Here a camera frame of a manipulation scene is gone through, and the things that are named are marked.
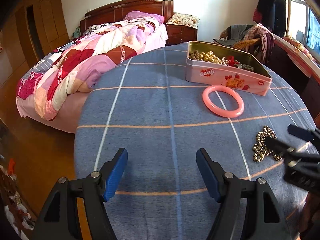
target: open tin box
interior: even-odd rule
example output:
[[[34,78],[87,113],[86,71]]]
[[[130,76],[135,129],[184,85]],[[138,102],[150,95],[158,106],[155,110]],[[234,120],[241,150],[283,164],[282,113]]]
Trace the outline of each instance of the open tin box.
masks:
[[[252,66],[254,72],[212,62],[192,60],[189,58],[189,53],[195,50],[198,50],[199,53],[213,51],[214,55],[220,59],[234,56],[234,59],[240,63]],[[186,63],[186,80],[189,82],[223,85],[261,96],[266,95],[272,82],[272,77],[251,54],[209,42],[189,41]]]

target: wooden headboard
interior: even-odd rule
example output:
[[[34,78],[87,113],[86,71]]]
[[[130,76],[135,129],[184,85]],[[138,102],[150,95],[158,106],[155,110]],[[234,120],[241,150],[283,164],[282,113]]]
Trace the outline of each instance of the wooden headboard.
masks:
[[[122,21],[131,11],[159,14],[166,23],[173,15],[173,1],[167,0],[122,0],[110,3],[87,12],[80,21],[81,34],[94,24]]]

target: pink bracelet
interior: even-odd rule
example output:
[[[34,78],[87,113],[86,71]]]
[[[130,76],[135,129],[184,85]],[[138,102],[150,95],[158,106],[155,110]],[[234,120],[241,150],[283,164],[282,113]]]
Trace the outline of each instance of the pink bracelet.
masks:
[[[220,107],[217,107],[214,103],[211,102],[210,98],[209,98],[209,94],[211,92],[214,91],[222,91],[225,92],[229,95],[231,95],[238,103],[238,109],[233,110],[233,111],[228,111],[228,110],[224,110],[221,109]],[[239,94],[237,92],[235,92],[234,90],[232,90],[231,88],[225,87],[225,86],[210,86],[207,87],[203,93],[202,93],[202,99],[204,101],[204,104],[215,114],[223,116],[223,117],[228,117],[228,118],[234,118],[234,117],[238,117],[239,115],[241,115],[243,113],[244,110],[244,103],[243,100],[241,98],[241,96],[239,96]]]

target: blue bedsheet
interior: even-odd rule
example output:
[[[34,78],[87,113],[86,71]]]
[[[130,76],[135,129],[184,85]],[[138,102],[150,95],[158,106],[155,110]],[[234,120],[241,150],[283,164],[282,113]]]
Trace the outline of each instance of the blue bedsheet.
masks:
[[[283,208],[292,238],[307,195],[284,182],[282,162],[252,159],[256,134],[264,125],[302,151],[313,146],[289,135],[289,124],[314,129],[298,94],[274,72],[267,95],[238,91],[244,112],[231,120],[210,112],[202,101],[206,85],[185,80],[187,43],[135,56],[105,73],[83,107],[76,133],[78,178],[100,169],[120,147],[128,165],[116,195],[106,204],[118,239],[206,239],[219,204],[209,197],[196,165],[203,147],[212,160],[239,178],[264,177]],[[219,93],[226,108],[235,100]],[[211,100],[222,107],[215,93]],[[245,201],[239,221],[243,221]],[[242,225],[235,231],[239,239]]]

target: nightstand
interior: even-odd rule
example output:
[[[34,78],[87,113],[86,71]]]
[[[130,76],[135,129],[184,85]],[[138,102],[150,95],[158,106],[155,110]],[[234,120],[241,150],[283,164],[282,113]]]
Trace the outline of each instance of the nightstand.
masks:
[[[184,25],[166,24],[169,39],[166,45],[176,45],[188,41],[196,41],[198,30]]]

